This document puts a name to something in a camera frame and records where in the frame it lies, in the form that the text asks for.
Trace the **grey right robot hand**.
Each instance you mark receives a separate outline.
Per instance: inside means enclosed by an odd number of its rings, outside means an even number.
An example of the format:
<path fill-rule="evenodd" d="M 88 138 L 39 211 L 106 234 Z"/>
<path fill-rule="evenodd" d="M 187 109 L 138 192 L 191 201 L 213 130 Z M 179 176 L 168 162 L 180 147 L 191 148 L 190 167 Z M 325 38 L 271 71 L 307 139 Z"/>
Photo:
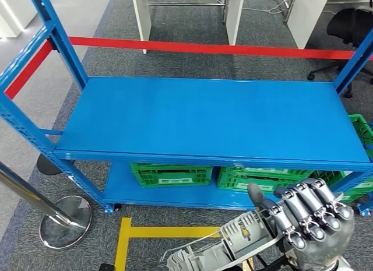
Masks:
<path fill-rule="evenodd" d="M 271 229 L 282 234 L 276 246 L 283 253 L 264 270 L 338 270 L 351 267 L 343 258 L 353 236 L 354 211 L 339 202 L 322 179 L 306 178 L 279 186 L 270 200 L 255 183 L 247 187 L 252 203 Z"/>

